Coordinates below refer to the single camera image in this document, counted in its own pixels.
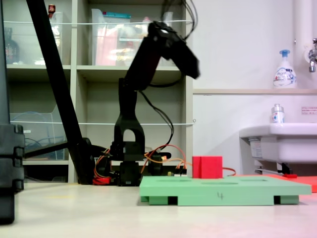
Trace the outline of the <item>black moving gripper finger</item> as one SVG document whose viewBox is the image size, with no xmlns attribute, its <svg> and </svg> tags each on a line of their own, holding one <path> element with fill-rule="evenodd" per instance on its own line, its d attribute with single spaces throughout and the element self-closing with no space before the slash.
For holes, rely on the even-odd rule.
<svg viewBox="0 0 317 238">
<path fill-rule="evenodd" d="M 200 74 L 199 60 L 185 43 L 180 45 L 179 64 L 184 74 Z"/>
</svg>

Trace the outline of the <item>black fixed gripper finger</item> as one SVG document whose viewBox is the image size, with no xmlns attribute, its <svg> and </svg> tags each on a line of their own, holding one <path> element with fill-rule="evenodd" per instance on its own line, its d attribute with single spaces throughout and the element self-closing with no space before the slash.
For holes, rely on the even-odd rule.
<svg viewBox="0 0 317 238">
<path fill-rule="evenodd" d="M 194 54 L 175 56 L 173 62 L 183 74 L 198 79 L 198 59 Z"/>
</svg>

